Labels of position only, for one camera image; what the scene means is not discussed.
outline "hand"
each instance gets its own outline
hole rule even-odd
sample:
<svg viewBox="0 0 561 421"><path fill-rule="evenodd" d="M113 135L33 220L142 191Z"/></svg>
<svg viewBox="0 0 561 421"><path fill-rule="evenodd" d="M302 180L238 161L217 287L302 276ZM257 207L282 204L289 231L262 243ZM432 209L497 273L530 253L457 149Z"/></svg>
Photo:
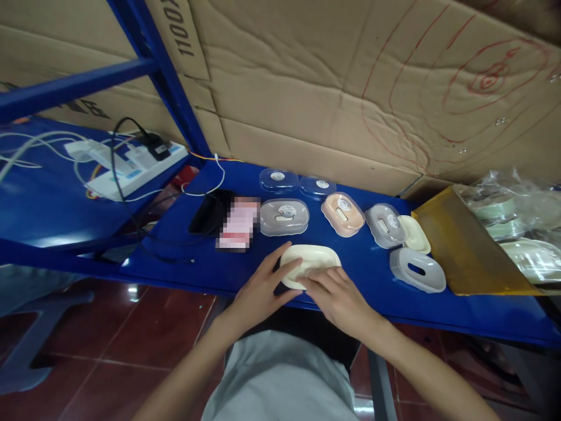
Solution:
<svg viewBox="0 0 561 421"><path fill-rule="evenodd" d="M238 292L232 305L219 316L221 321L227 324L228 334L235 336L235 340L294 297L302 294L303 291L299 289L291 289L279 296L273 294L282 278L302 264L302 259L298 258L284 264L273 273L276 261L290 245L289 241L265 257L250 280Z"/></svg>
<svg viewBox="0 0 561 421"><path fill-rule="evenodd" d="M327 320L347 335L364 342L369 332L385 319L364 300L342 267L312 271L296 279L307 289Z"/></svg>

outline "power adapter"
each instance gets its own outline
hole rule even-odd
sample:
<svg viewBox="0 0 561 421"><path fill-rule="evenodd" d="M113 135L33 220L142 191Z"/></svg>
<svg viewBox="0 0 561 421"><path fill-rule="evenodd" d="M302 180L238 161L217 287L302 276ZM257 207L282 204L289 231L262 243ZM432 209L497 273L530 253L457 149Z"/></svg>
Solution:
<svg viewBox="0 0 561 421"><path fill-rule="evenodd" d="M156 133L147 133L148 137L144 136L143 134L139 134L134 138L137 140L142 146L146 146L150 154L157 160L163 161L169 156L169 147L171 146L170 141L163 140L159 135Z"/></svg>

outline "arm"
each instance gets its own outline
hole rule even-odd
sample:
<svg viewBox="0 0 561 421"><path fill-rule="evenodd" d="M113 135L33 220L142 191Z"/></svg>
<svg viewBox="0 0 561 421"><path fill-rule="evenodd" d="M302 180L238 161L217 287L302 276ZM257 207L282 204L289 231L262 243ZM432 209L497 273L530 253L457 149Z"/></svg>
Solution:
<svg viewBox="0 0 561 421"><path fill-rule="evenodd" d="M499 421L458 373L376 313L341 267L315 271L298 281L331 323L394 365L447 419Z"/></svg>
<svg viewBox="0 0 561 421"><path fill-rule="evenodd" d="M288 272L302 263L293 260L273 273L279 257L290 247L284 244L257 268L236 299L218 316L191 352L174 368L148 398L133 421L184 421L228 348L247 330L261 323L302 291L275 296L273 291Z"/></svg>

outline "person's right hand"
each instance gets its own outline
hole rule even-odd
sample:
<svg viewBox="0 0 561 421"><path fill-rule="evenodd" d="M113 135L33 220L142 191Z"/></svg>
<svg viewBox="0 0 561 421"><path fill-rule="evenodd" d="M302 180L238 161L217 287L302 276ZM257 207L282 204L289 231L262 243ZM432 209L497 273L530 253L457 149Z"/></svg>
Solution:
<svg viewBox="0 0 561 421"><path fill-rule="evenodd" d="M312 271L299 277L308 294L325 314L327 320L347 335L360 341L385 321L364 300L342 267Z"/></svg>

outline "person's left hand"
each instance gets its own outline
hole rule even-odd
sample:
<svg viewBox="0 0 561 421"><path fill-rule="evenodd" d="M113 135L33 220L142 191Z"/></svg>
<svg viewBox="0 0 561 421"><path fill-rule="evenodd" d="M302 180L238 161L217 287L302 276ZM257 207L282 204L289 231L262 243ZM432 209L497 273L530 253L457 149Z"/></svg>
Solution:
<svg viewBox="0 0 561 421"><path fill-rule="evenodd" d="M227 325L228 333L236 339L302 294L303 291L299 289L291 289L278 296L273 293L282 278L302 264L302 259L298 258L273 272L276 261L290 245L289 241L265 257L250 280L238 292L232 305L219 316L221 322Z"/></svg>

